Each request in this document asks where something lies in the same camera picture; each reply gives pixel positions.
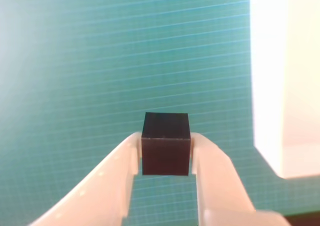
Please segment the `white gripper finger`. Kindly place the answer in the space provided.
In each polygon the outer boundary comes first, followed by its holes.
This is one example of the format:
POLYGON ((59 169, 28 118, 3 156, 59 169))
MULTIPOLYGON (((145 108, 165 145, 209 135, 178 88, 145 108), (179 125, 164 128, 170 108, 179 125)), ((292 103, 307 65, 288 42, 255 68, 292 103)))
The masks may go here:
POLYGON ((216 144, 191 133, 200 226, 287 226, 274 211, 256 210, 232 163, 216 144))
POLYGON ((134 177, 138 174, 140 132, 116 146, 33 226, 120 226, 128 216, 134 177))

